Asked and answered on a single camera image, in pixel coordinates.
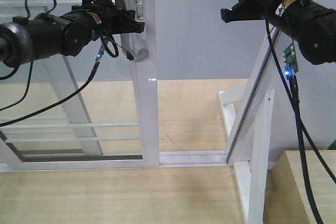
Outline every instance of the black robotic arm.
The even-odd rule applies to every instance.
[[[49,13],[29,20],[28,11],[28,17],[0,25],[0,61],[15,68],[56,54],[76,56],[92,40],[144,31],[133,10],[117,7],[111,0],[82,0],[81,6],[60,17]]]
[[[312,64],[336,61],[336,10],[312,0],[239,0],[221,15],[226,23],[267,19],[295,39]]]

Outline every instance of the black cable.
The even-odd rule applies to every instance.
[[[104,45],[104,48],[105,48],[106,52],[109,54],[109,56],[111,56],[112,58],[118,57],[119,56],[119,50],[118,50],[118,47],[116,46],[116,44],[112,43],[113,48],[114,48],[114,53],[112,53],[112,51],[110,50],[110,48],[107,45],[106,40],[105,40],[107,38],[107,40],[113,40],[114,41],[113,37],[112,38],[110,36],[105,36],[104,37],[104,34],[102,32],[99,32],[98,34],[99,34],[101,43]]]
[[[7,79],[9,79],[10,77],[12,77],[13,75],[16,74],[16,72],[17,72],[18,69],[19,69],[19,66],[16,66],[10,74],[8,74],[6,76],[0,76],[0,80],[7,80]]]
[[[293,76],[289,77],[289,85],[290,90],[293,97],[294,102],[294,113],[295,113],[295,122],[296,122],[296,128],[297,128],[297,134],[298,134],[298,140],[299,140],[299,151],[300,151],[300,159],[301,159],[301,166],[302,166],[302,174],[303,174],[303,180],[304,180],[304,186],[306,189],[308,202],[311,208],[311,211],[314,214],[315,220],[318,224],[323,224],[322,218],[320,216],[319,210],[317,209],[316,202],[314,199],[314,195],[311,189],[310,185],[310,179],[309,179],[309,171],[308,171],[308,165],[307,165],[307,157],[306,157],[306,150],[304,147],[304,141],[303,141],[303,134],[302,134],[302,128],[301,128],[301,115],[300,115],[300,106],[299,106],[299,88],[298,83],[295,74]]]
[[[10,124],[13,124],[13,123],[17,123],[17,122],[20,122],[20,121],[22,121],[22,120],[24,120],[24,119],[27,119],[27,118],[30,118],[30,117],[32,117],[32,116],[41,114],[41,113],[43,113],[43,112],[45,112],[45,111],[47,111],[47,110],[50,110],[50,109],[52,109],[52,108],[54,108],[54,107],[56,107],[56,106],[58,106],[58,105],[60,105],[60,104],[62,104],[62,103],[64,103],[64,102],[70,100],[70,99],[71,99],[72,97],[74,97],[76,94],[78,94],[79,92],[81,92],[81,91],[82,91],[82,90],[83,90],[83,89],[84,89],[84,88],[85,88],[85,87],[86,87],[86,86],[93,80],[93,78],[94,78],[94,76],[95,76],[95,74],[96,74],[96,72],[97,72],[97,70],[98,70],[99,64],[100,64],[100,62],[96,60],[94,66],[93,66],[93,68],[92,68],[92,71],[91,71],[91,74],[90,74],[88,80],[87,80],[87,81],[86,81],[86,82],[85,82],[79,89],[77,89],[74,93],[72,93],[71,95],[65,97],[64,99],[62,99],[62,100],[60,100],[60,101],[58,101],[58,102],[55,102],[55,103],[49,105],[48,107],[45,107],[45,108],[40,109],[40,110],[38,110],[38,111],[35,111],[34,113],[31,113],[31,114],[22,116],[21,118],[17,118],[17,119],[8,121],[8,122],[0,123],[0,127],[4,127],[4,126],[7,126],[7,125],[10,125]]]
[[[304,180],[304,184],[305,184],[304,186],[306,188],[308,202],[309,202],[310,208],[311,208],[311,210],[313,212],[313,215],[315,217],[316,222],[318,224],[323,224],[323,221],[321,219],[319,211],[318,211],[318,209],[316,207],[315,199],[314,199],[314,196],[313,196],[313,193],[312,193],[312,189],[311,189],[311,185],[310,185],[310,181],[309,181],[309,173],[308,173],[306,153],[305,153],[304,143],[303,143],[303,136],[302,136],[302,139],[301,139],[303,122],[302,122],[302,120],[300,118],[300,112],[297,111],[295,102],[293,100],[291,92],[289,91],[289,88],[288,88],[288,85],[287,85],[287,83],[285,81],[285,78],[283,77],[282,70],[281,70],[278,58],[276,56],[276,52],[275,52],[275,49],[274,49],[273,41],[272,41],[271,36],[270,36],[269,24],[268,24],[268,12],[267,11],[266,11],[266,15],[265,15],[265,22],[266,22],[266,32],[267,32],[267,38],[268,38],[269,46],[270,46],[273,58],[274,58],[274,60],[276,62],[277,69],[278,69],[278,72],[280,74],[281,80],[282,80],[282,82],[284,84],[284,87],[286,89],[287,95],[289,95],[289,98],[290,98],[289,100],[290,100],[290,103],[291,103],[291,105],[293,107],[293,110],[294,110],[294,113],[295,113],[295,116],[296,116],[296,126],[297,126],[298,138],[299,138],[299,150],[300,150],[301,166],[302,166],[303,180]]]
[[[273,58],[274,58],[274,61],[275,61],[275,64],[276,64],[276,67],[277,67],[277,70],[279,72],[279,75],[280,75],[280,78],[281,78],[281,81],[282,81],[282,84],[283,86],[285,87],[285,91],[287,93],[287,96],[288,96],[288,99],[290,101],[290,104],[293,108],[293,110],[295,111],[295,105],[293,103],[293,98],[292,98],[292,94],[288,88],[288,85],[287,85],[287,82],[282,74],[282,69],[281,69],[281,66],[280,66],[280,63],[279,63],[279,60],[278,60],[278,57],[276,55],[276,52],[275,52],[275,49],[274,49],[274,46],[273,46],[273,41],[272,41],[272,38],[270,36],[270,30],[269,30],[269,23],[268,23],[268,12],[267,10],[265,11],[266,12],[266,15],[265,15],[265,22],[266,22],[266,32],[267,34],[269,35],[268,36],[268,42],[269,42],[269,45],[270,45],[270,49],[272,51],[272,55],[273,55]],[[332,170],[330,169],[330,167],[328,166],[328,164],[326,163],[326,161],[324,160],[324,158],[322,157],[321,153],[319,152],[319,150],[317,149],[314,141],[312,140],[312,138],[310,137],[304,123],[302,122],[301,120],[301,128],[303,130],[303,133],[304,135],[306,136],[307,140],[308,140],[308,143],[310,144],[311,148],[313,149],[313,151],[315,152],[317,158],[319,159],[320,163],[322,164],[322,166],[324,167],[325,171],[328,173],[328,175],[331,177],[331,179],[334,181],[334,183],[336,184],[336,176],[335,174],[332,172]]]
[[[30,79],[31,79],[32,72],[33,72],[33,61],[30,63],[28,80],[27,80],[27,86],[26,86],[26,91],[25,91],[24,95],[21,97],[20,100],[18,100],[17,102],[12,103],[11,105],[8,105],[6,107],[1,108],[0,111],[7,110],[7,109],[9,109],[9,108],[11,108],[11,107],[13,107],[15,105],[18,105],[19,103],[21,103],[26,98],[26,96],[28,94],[29,86],[30,86]]]
[[[45,12],[44,13],[45,15],[48,15],[49,13],[51,13],[56,8],[57,1],[56,0],[52,0],[52,1],[54,1],[54,6],[49,11]],[[30,10],[29,10],[29,7],[28,7],[28,0],[25,0],[25,9],[26,9],[26,12],[27,12],[27,18],[30,18]]]

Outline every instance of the green circuit board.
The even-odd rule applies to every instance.
[[[295,46],[291,43],[283,53],[284,62],[286,64],[285,70],[290,71],[293,74],[299,72],[298,62],[296,59]]]

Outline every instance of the light gray wall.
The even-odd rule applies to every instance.
[[[237,0],[155,0],[159,79],[249,78],[264,22],[221,20]]]

